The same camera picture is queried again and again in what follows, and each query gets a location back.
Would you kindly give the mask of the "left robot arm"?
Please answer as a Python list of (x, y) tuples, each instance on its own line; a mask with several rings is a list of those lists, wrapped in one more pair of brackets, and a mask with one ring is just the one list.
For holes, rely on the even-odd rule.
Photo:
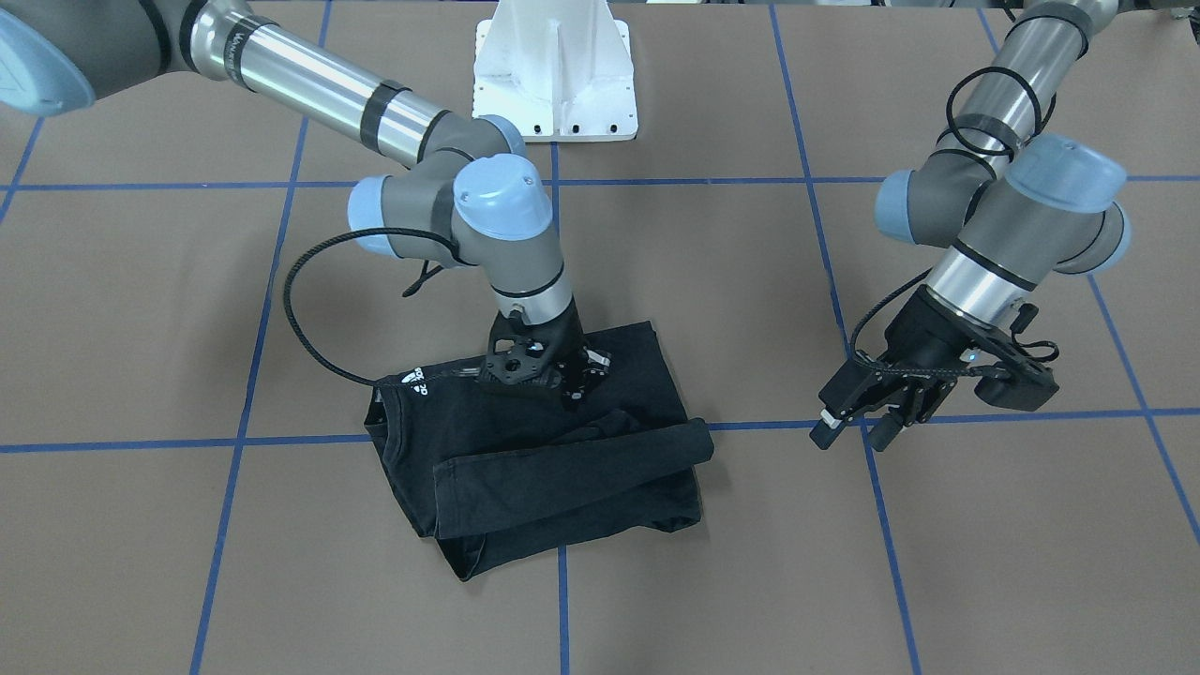
[(1058, 344), (1028, 338), (1036, 289), (1080, 277), (1097, 291), (1097, 275), (1132, 246), (1134, 222), (1118, 203), (1126, 167), (1046, 124), (1102, 30), (1178, 12), (1195, 47), (1195, 1), (1021, 2), (992, 62), (947, 95), (925, 162), (878, 183), (872, 220), (888, 243), (856, 253), (844, 225), (824, 222), (860, 283), (878, 271), (914, 277), (846, 325), (846, 360), (818, 393), (815, 446), (866, 426), (866, 447), (882, 452), (956, 390), (1021, 414), (1058, 393)]

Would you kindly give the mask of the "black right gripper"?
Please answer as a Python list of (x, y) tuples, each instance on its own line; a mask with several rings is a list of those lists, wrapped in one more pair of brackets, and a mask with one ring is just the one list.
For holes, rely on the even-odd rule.
[(493, 328), (510, 328), (514, 331), (532, 333), (541, 338), (551, 351), (551, 359), (562, 371), (562, 406), (566, 411), (578, 410), (586, 398), (599, 387), (611, 372), (611, 353), (586, 347), (578, 307), (570, 303), (557, 319), (538, 325), (523, 323), (524, 315), (515, 310), (508, 317), (494, 317)]

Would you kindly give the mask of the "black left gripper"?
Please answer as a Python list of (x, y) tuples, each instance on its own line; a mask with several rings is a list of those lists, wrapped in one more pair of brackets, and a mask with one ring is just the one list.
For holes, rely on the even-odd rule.
[[(919, 286), (900, 307), (895, 319), (887, 325), (887, 350), (881, 359), (900, 370), (961, 370), (966, 368), (962, 354), (976, 344), (964, 331), (968, 322), (953, 319), (949, 311), (926, 286)], [(882, 453), (905, 428), (925, 423), (938, 410), (955, 387), (955, 375), (907, 376), (870, 368), (858, 357), (846, 360), (818, 390), (823, 410), (810, 432), (810, 440), (821, 450), (828, 450), (853, 419), (883, 410), (866, 444)], [(901, 388), (908, 392), (902, 394)]]

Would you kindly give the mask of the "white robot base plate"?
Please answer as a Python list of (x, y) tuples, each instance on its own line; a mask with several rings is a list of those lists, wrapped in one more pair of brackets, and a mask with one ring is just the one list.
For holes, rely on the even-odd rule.
[(474, 34), (472, 117), (528, 143), (638, 136), (631, 30), (606, 1), (502, 1)]

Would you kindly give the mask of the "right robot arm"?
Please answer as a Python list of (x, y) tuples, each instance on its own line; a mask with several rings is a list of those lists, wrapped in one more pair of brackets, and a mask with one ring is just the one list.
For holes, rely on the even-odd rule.
[(349, 229), (310, 247), (283, 286), (304, 350), (342, 380), (306, 338), (292, 305), (304, 265), (352, 240), (424, 261), (421, 280), (456, 265), (484, 269), (498, 312), (484, 357), (458, 375), (486, 390), (578, 405), (611, 368), (584, 338), (544, 179), (518, 129), (464, 118), (401, 82), (323, 50), (245, 1), (5, 1), (2, 102), (50, 118), (156, 77), (188, 71), (283, 104), (404, 167), (361, 180)]

